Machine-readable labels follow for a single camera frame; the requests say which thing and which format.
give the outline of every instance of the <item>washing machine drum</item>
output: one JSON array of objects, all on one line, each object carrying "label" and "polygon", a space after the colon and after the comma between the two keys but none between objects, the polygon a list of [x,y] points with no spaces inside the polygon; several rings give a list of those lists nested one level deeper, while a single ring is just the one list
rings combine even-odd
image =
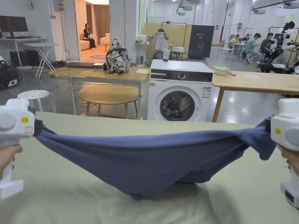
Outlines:
[{"label": "washing machine drum", "polygon": [[195,111],[195,102],[186,92],[168,93],[160,103],[160,112],[168,121],[187,121]]}]

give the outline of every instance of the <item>backpack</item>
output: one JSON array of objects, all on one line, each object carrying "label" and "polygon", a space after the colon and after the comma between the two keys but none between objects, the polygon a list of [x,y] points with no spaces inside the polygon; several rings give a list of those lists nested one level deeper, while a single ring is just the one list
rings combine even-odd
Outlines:
[{"label": "backpack", "polygon": [[103,65],[103,69],[109,73],[126,73],[130,70],[130,60],[128,56],[128,51],[123,46],[119,45],[117,39],[112,41],[112,45],[107,51],[106,62]]}]

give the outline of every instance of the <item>brown curtain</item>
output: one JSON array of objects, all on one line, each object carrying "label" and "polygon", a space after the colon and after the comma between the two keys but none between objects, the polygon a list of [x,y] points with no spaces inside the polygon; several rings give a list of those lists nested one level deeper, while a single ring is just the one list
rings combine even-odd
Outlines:
[{"label": "brown curtain", "polygon": [[89,31],[92,33],[92,16],[91,16],[91,5],[86,4],[86,16],[87,16],[87,23],[89,24]]},{"label": "brown curtain", "polygon": [[108,5],[94,5],[94,17],[95,25],[97,28],[97,38],[100,42],[100,38],[105,36],[105,33],[109,33],[110,14]]}]

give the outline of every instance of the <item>sofa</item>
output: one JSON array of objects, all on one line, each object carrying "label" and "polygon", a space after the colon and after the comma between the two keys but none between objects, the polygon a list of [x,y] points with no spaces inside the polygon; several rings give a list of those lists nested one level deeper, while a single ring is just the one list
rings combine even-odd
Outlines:
[{"label": "sofa", "polygon": [[110,33],[105,33],[105,37],[100,38],[100,45],[104,45],[105,43],[110,43]]},{"label": "sofa", "polygon": [[[90,34],[90,38],[94,39],[95,45],[97,46],[97,36]],[[80,33],[80,47],[81,50],[86,50],[90,48],[89,41],[84,40],[84,32]]]}]

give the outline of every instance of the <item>human hand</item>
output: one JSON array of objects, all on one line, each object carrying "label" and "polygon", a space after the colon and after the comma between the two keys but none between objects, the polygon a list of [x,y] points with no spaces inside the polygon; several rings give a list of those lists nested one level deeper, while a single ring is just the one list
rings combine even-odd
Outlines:
[{"label": "human hand", "polygon": [[299,152],[283,149],[281,155],[287,159],[288,168],[291,169],[292,167],[294,172],[299,176]]},{"label": "human hand", "polygon": [[14,160],[14,155],[22,151],[23,148],[20,145],[7,146],[0,149],[0,180],[2,179],[3,170],[9,165],[11,160]]}]

